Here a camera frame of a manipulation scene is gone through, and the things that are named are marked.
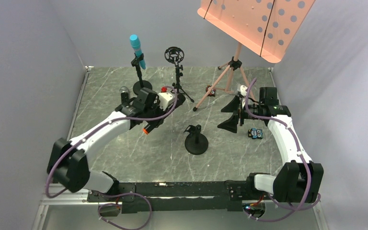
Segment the black clip desk mic stand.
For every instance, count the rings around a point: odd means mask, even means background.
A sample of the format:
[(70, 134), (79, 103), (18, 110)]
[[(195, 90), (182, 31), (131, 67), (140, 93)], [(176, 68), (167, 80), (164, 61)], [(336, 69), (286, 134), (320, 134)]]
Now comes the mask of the black clip desk mic stand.
[(135, 95), (138, 95), (140, 90), (142, 88), (147, 88), (152, 90), (152, 84), (142, 79), (142, 72), (140, 67), (140, 62), (144, 60), (144, 54), (141, 54), (140, 56), (135, 55), (135, 58), (131, 61), (131, 65), (136, 69), (138, 81), (133, 85), (133, 93)]

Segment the black small desk mic stand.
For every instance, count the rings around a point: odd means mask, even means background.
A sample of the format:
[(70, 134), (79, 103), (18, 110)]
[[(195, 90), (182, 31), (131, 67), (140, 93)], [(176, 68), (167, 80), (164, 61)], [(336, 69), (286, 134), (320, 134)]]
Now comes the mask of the black small desk mic stand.
[(201, 125), (189, 125), (184, 132), (188, 132), (185, 138), (185, 149), (193, 155), (202, 155), (208, 149), (208, 139), (201, 134)]

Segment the blue microphone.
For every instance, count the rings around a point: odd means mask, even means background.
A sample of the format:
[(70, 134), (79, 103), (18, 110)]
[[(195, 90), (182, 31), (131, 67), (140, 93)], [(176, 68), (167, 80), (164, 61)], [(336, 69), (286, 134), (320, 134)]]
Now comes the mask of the blue microphone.
[(140, 67), (142, 69), (146, 69), (146, 63), (145, 63), (144, 55), (143, 55), (143, 52), (142, 52), (142, 49), (141, 49), (141, 42), (140, 42), (139, 37), (136, 34), (132, 34), (129, 37), (129, 40), (130, 40), (131, 47), (134, 49), (135, 56), (138, 57), (138, 58), (140, 56), (143, 57), (143, 59), (139, 62)]

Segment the black microphone orange end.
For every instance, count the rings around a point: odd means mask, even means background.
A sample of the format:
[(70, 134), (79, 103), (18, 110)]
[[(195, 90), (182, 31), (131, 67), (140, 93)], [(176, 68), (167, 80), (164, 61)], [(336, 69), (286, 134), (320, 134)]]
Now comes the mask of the black microphone orange end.
[(152, 130), (154, 130), (155, 128), (157, 128), (159, 125), (159, 121), (158, 120), (154, 120), (154, 121), (147, 121), (147, 125), (143, 128), (143, 132), (148, 135)]

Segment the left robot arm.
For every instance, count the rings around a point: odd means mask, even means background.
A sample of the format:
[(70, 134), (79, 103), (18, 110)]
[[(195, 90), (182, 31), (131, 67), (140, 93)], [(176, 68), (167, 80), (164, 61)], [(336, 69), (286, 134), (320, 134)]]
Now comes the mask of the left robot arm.
[(70, 140), (55, 141), (47, 166), (46, 185), (56, 181), (72, 193), (88, 189), (106, 196), (120, 194), (115, 177), (91, 169), (97, 152), (144, 121), (147, 122), (144, 132), (150, 133), (184, 102), (185, 96), (172, 86), (167, 86), (165, 92), (142, 88), (137, 96), (124, 100), (105, 120), (85, 133)]

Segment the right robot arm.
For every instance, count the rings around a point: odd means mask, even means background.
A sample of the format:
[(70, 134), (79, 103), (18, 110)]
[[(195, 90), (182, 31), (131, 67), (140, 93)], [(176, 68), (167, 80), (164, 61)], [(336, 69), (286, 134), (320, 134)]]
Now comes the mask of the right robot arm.
[(248, 88), (239, 85), (234, 98), (222, 112), (231, 117), (218, 128), (237, 133), (246, 119), (262, 120), (272, 133), (283, 166), (276, 175), (251, 173), (246, 180), (248, 192), (265, 192), (282, 203), (314, 203), (323, 177), (323, 167), (314, 163), (303, 149), (293, 127), (287, 106), (280, 105), (275, 87), (260, 88), (259, 101), (247, 96)]

